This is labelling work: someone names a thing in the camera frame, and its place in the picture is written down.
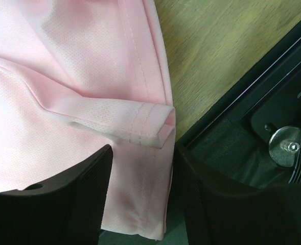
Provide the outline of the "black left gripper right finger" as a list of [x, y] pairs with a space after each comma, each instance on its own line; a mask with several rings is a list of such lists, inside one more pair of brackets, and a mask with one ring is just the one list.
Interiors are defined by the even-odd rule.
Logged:
[[189, 244], [301, 244], [301, 183], [264, 189], [176, 148]]

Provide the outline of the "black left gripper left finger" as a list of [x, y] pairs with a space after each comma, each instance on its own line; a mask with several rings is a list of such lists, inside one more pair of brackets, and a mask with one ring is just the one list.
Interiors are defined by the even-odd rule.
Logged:
[[0, 244], [97, 244], [112, 159], [105, 145], [51, 178], [0, 192]]

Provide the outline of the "light pink t shirt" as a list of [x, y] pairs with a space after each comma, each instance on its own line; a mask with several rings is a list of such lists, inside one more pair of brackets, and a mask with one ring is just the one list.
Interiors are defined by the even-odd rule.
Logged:
[[0, 1], [0, 192], [109, 144], [102, 229], [161, 240], [174, 142], [154, 1]]

